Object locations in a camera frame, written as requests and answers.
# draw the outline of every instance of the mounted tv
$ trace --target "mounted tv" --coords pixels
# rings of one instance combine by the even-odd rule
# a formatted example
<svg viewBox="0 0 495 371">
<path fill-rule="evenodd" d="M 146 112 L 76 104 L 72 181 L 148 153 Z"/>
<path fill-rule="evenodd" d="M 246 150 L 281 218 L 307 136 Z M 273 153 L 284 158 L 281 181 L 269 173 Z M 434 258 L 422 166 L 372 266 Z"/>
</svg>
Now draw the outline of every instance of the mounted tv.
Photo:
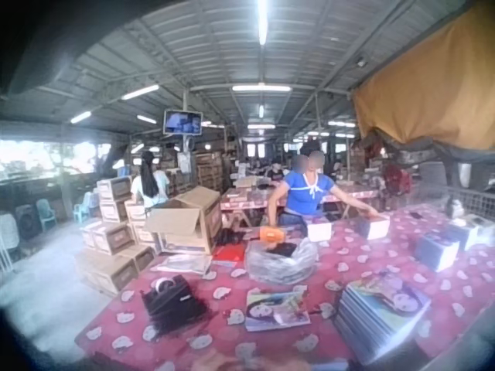
<svg viewBox="0 0 495 371">
<path fill-rule="evenodd" d="M 165 111 L 163 134 L 201 135 L 203 114 L 192 111 Z"/>
</svg>

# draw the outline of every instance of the ceiling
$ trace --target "ceiling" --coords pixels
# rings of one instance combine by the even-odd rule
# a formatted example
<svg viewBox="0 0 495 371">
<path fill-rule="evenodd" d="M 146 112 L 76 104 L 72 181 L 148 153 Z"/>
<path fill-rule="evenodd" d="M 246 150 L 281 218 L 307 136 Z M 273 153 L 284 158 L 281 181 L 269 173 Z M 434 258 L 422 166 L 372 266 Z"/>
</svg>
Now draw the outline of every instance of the ceiling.
<svg viewBox="0 0 495 371">
<path fill-rule="evenodd" d="M 258 119 L 263 104 L 265 119 L 276 124 L 265 136 L 288 139 L 317 128 L 317 93 L 328 131 L 328 120 L 353 120 L 349 96 L 355 86 L 458 15 L 465 2 L 267 0 L 264 46 L 257 0 L 176 2 L 108 34 L 53 82 L 0 100 L 0 120 L 68 123 L 92 111 L 78 127 L 137 134 L 157 128 L 138 114 L 160 123 L 165 109 L 182 108 L 188 90 L 190 110 L 240 135 L 248 134 L 247 123 Z M 258 82 L 289 84 L 292 91 L 231 89 Z M 156 91 L 120 99 L 156 83 Z"/>
</svg>

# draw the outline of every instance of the table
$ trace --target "table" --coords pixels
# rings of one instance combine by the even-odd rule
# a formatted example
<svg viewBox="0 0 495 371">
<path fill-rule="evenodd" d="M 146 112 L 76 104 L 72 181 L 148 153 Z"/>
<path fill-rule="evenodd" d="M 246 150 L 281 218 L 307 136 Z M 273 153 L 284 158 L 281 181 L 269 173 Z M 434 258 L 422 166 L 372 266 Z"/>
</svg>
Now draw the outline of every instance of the table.
<svg viewBox="0 0 495 371">
<path fill-rule="evenodd" d="M 423 216 L 416 220 L 409 212 Z M 252 289 L 290 291 L 307 286 L 306 304 L 311 311 L 323 303 L 336 304 L 335 284 L 359 279 L 368 272 L 388 267 L 431 299 L 415 340 L 422 351 L 434 358 L 447 350 L 493 302 L 495 295 L 495 249 L 476 245 L 460 253 L 453 267 L 435 273 L 412 257 L 415 241 L 428 230 L 439 230 L 447 219 L 431 206 L 412 206 L 390 214 L 391 228 L 384 239 L 366 241 L 357 235 L 354 220 L 339 220 L 333 224 L 333 237 L 319 243 L 320 259 L 317 272 L 297 287 L 261 284 L 252 281 L 242 270 L 213 265 L 204 279 L 187 275 L 197 294 L 208 300 L 218 315 L 206 327 L 197 325 L 181 335 L 152 340 L 148 317 L 139 297 L 139 290 L 148 291 L 154 280 L 173 274 L 146 270 L 133 280 L 77 337 L 76 343 L 87 353 L 101 352 L 116 361 L 137 369 L 189 369 L 192 362 L 212 347 L 228 355 L 244 358 L 274 352 L 300 352 L 309 361 L 328 361 L 336 357 L 352 358 L 352 352 L 340 338 L 331 319 L 323 314 L 312 315 L 312 324 L 273 332 L 246 332 L 242 323 L 229 325 L 232 309 L 244 312 L 246 294 Z M 296 238 L 297 230 L 290 237 Z M 229 288 L 223 300 L 213 298 L 219 288 Z M 230 322 L 242 322 L 231 317 Z"/>
<path fill-rule="evenodd" d="M 376 189 L 370 189 L 364 185 L 339 185 L 344 192 L 349 193 L 352 197 L 356 199 L 372 199 L 378 196 L 378 191 Z M 271 196 L 273 189 L 228 189 L 227 192 L 220 199 L 220 209 L 224 212 L 227 217 L 227 224 L 232 223 L 232 220 L 239 217 L 246 222 L 248 226 L 251 226 L 249 218 L 245 214 L 245 210 L 248 209 L 261 209 L 268 206 L 268 199 Z M 239 193 L 240 196 L 237 198 L 230 198 L 228 194 Z M 285 206 L 287 199 L 280 199 L 277 206 Z M 336 198 L 333 194 L 329 193 L 325 195 L 321 203 L 338 203 L 340 200 Z M 343 218 L 347 216 L 349 206 L 341 210 Z M 232 212 L 233 216 L 227 216 L 225 212 Z"/>
</svg>

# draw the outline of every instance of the black bag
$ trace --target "black bag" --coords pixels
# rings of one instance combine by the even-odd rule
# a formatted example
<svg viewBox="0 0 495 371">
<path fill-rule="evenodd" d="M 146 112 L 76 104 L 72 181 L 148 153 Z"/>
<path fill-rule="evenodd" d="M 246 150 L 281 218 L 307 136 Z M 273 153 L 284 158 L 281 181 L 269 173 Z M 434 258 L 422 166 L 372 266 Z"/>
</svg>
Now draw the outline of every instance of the black bag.
<svg viewBox="0 0 495 371">
<path fill-rule="evenodd" d="M 181 275 L 163 281 L 158 290 L 153 288 L 147 294 L 141 291 L 141 295 L 158 335 L 166 335 L 197 322 L 208 313 L 206 303 L 194 297 L 191 287 Z"/>
</svg>

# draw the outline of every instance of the clear plastic bag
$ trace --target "clear plastic bag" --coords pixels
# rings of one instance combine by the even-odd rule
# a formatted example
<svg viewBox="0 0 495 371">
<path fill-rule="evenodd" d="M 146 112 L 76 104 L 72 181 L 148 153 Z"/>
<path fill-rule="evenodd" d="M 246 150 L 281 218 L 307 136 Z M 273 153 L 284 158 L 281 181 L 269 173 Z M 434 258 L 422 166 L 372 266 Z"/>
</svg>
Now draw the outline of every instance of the clear plastic bag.
<svg viewBox="0 0 495 371">
<path fill-rule="evenodd" d="M 318 246 L 308 238 L 286 242 L 298 245 L 291 257 L 267 252 L 260 240 L 250 241 L 244 258 L 249 276 L 272 284 L 296 284 L 309 277 L 316 269 Z"/>
</svg>

